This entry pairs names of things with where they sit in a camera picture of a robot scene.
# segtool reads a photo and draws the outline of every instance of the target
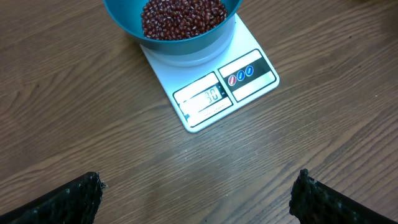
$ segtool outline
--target pile of red beans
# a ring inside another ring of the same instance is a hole
[[[220,0],[150,0],[141,13],[142,29],[155,40],[188,39],[213,29],[227,14]]]

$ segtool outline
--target red button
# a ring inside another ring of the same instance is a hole
[[[228,84],[229,84],[230,86],[234,86],[234,85],[236,84],[236,76],[235,76],[235,75],[231,75],[231,76],[228,78]]]

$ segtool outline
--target scale button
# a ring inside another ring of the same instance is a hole
[[[253,66],[249,65],[246,68],[246,75],[250,77],[251,75],[253,75],[253,72],[254,72]]]
[[[229,84],[230,86],[234,86],[234,85],[236,84],[236,76],[235,76],[235,75],[231,75],[231,76],[228,78],[228,84]]]
[[[238,81],[243,81],[244,80],[244,71],[239,71],[238,74],[236,75],[236,78]]]

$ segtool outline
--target white scale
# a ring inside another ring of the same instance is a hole
[[[166,55],[141,46],[183,125],[191,133],[224,118],[279,84],[275,68],[239,16],[235,14],[229,22],[229,32],[190,55]]]

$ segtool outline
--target brown wooden surface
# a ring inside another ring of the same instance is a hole
[[[306,167],[398,221],[398,1],[239,15],[281,83],[189,134],[100,0],[0,0],[0,213],[99,171],[96,223],[298,223]]]

